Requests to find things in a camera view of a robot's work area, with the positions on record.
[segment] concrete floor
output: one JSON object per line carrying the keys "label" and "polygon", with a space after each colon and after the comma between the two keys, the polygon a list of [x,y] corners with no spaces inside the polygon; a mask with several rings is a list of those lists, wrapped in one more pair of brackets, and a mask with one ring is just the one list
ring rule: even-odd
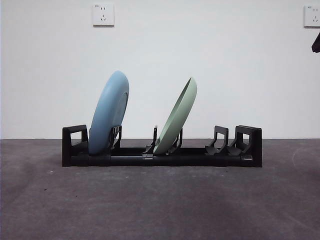
{"label": "concrete floor", "polygon": [[0,143],[2,240],[320,239],[320,139],[264,140],[263,168],[62,168],[60,140]]}

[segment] wall socket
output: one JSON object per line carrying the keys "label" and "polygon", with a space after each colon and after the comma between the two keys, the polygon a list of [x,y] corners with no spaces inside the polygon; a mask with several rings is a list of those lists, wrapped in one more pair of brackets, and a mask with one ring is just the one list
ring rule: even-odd
{"label": "wall socket", "polygon": [[94,4],[92,22],[93,26],[114,26],[115,5],[113,3]]}
{"label": "wall socket", "polygon": [[304,27],[320,28],[320,5],[304,6]]}

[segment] blue plate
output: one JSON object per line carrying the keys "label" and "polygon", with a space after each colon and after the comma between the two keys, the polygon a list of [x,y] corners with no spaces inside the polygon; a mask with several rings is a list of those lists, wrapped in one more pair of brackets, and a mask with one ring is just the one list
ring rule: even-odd
{"label": "blue plate", "polygon": [[127,77],[121,71],[114,72],[96,105],[89,135],[89,154],[101,154],[109,147],[111,128],[122,124],[128,96]]}

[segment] sage green plate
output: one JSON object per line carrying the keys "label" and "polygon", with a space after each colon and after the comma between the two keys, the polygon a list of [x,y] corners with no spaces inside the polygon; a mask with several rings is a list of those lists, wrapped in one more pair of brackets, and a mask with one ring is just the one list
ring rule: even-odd
{"label": "sage green plate", "polygon": [[154,154],[164,154],[176,140],[184,126],[197,95],[197,84],[193,77],[186,83],[176,101],[159,138],[156,140]]}

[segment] dish rack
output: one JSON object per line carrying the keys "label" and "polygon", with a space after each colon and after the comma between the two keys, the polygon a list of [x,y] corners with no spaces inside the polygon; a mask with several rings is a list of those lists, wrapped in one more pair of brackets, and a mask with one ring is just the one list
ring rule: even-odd
{"label": "dish rack", "polygon": [[[110,131],[110,147],[99,155],[88,153],[86,125],[62,129],[62,166],[212,166],[262,167],[262,129],[238,125],[235,137],[228,144],[229,130],[214,127],[214,139],[204,147],[182,147],[183,130],[165,154],[154,154],[158,127],[153,129],[153,140],[146,147],[121,147],[122,126]],[[71,134],[81,132],[81,142],[72,144]],[[224,135],[221,147],[216,147],[218,134]]]}

